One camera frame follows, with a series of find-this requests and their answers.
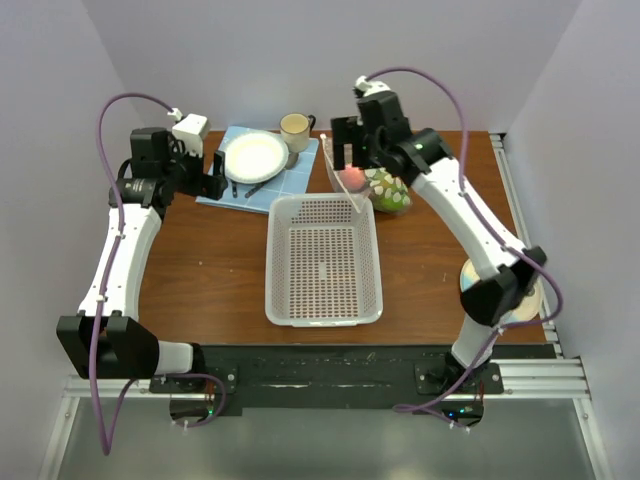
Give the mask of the clear polka dot zip bag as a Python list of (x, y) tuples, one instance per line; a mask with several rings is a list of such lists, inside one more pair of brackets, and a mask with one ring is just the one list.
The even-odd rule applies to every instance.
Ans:
[[(366, 200), (371, 201), (375, 210), (394, 215), (403, 214), (412, 206), (408, 187), (399, 178), (388, 174), (384, 168), (363, 170), (366, 177), (365, 187), (358, 192), (346, 191), (337, 174), (341, 170), (333, 169), (332, 139), (322, 134), (320, 140), (329, 182), (336, 193), (347, 196), (358, 212), (363, 209)], [(346, 166), (353, 166), (352, 146), (346, 145), (344, 153)]]

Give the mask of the pink fake peach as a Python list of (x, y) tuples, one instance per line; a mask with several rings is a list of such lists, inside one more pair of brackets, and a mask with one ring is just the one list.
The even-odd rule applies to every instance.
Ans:
[(353, 166), (346, 166), (344, 170), (337, 172), (340, 181), (346, 191), (358, 192), (366, 185), (364, 171)]

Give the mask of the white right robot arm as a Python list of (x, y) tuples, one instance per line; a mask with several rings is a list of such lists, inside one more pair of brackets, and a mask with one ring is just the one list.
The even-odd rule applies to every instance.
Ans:
[[(351, 146), (353, 166), (382, 167), (401, 179), (439, 215), (479, 277), (460, 294), (465, 317), (445, 369), (452, 390), (469, 392), (481, 380), (479, 366), (491, 356), (498, 327), (533, 289), (547, 256), (504, 230), (435, 130), (411, 130), (395, 92), (359, 93), (356, 98), (358, 115), (331, 121), (335, 169), (344, 169), (344, 148)], [(503, 235), (496, 239), (491, 233), (498, 230)]]

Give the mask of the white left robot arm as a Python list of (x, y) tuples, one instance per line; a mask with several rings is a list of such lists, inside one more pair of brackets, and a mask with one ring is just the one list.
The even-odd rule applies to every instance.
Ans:
[(204, 171), (208, 124), (185, 119), (171, 129), (130, 135), (131, 157), (109, 191), (109, 224), (94, 279), (76, 314), (60, 318), (56, 334), (83, 379), (148, 379), (172, 374), (185, 392), (207, 380), (198, 347), (159, 340), (139, 323), (139, 294), (154, 239), (176, 194), (222, 197), (224, 155)]

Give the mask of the blue checked placemat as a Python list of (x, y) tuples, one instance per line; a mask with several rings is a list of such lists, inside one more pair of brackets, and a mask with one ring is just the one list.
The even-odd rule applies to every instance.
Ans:
[[(219, 150), (222, 151), (222, 143), (225, 140), (231, 140), (237, 135), (251, 130), (256, 129), (240, 126), (228, 127), (220, 143)], [(287, 169), (284, 167), (277, 176), (268, 181), (258, 184), (241, 184), (230, 180), (226, 176), (229, 186), (220, 200), (211, 200), (204, 196), (199, 196), (196, 202), (201, 205), (266, 214), (271, 203), (276, 199), (306, 192), (318, 147), (319, 141), (311, 139), (308, 147), (299, 155), (293, 168)]]

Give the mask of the white round plate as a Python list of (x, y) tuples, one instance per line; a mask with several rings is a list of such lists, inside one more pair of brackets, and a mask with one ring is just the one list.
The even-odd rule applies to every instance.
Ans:
[(241, 184), (258, 184), (277, 176), (289, 150), (279, 135), (251, 130), (222, 143), (226, 176)]

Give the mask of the beige mug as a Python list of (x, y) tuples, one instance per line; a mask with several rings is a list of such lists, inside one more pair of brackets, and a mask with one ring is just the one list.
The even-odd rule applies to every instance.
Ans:
[(289, 113), (281, 118), (280, 134), (291, 153), (301, 153), (308, 147), (315, 124), (312, 114)]

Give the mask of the white plastic basket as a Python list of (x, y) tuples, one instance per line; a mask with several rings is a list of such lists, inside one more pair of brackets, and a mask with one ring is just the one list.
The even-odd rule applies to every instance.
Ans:
[(268, 214), (265, 314), (274, 325), (334, 328), (376, 322), (383, 290), (368, 199), (339, 193), (275, 200)]

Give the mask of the blue beige saucer plate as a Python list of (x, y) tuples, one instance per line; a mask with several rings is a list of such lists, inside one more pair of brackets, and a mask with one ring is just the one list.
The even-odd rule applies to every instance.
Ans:
[[(461, 269), (459, 286), (460, 291), (468, 290), (473, 284), (480, 280), (472, 262), (467, 259)], [(540, 312), (543, 300), (543, 287), (540, 279), (536, 281), (533, 288), (524, 296), (521, 303), (504, 317), (504, 323), (522, 323), (535, 319)]]

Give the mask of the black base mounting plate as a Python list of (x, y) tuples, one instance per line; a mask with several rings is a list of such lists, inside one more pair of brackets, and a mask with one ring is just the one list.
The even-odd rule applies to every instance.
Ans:
[(499, 367), (466, 371), (443, 346), (206, 345), (198, 371), (222, 381), (225, 413), (246, 408), (453, 408), (454, 395), (500, 394)]

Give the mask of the aluminium frame rail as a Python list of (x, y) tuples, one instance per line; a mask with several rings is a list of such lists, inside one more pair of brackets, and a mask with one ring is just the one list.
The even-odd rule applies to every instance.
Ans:
[[(485, 381), (485, 398), (497, 399), (589, 399), (590, 389), (586, 374), (579, 359), (498, 359), (492, 362), (499, 367), (502, 393), (490, 394)], [(99, 382), (101, 398), (116, 398), (126, 382), (104, 380)], [(128, 390), (127, 398), (145, 398), (158, 395), (160, 398), (193, 399), (197, 394), (152, 393), (150, 380), (137, 381)], [(70, 376), (63, 389), (63, 397), (89, 398), (88, 380)]]

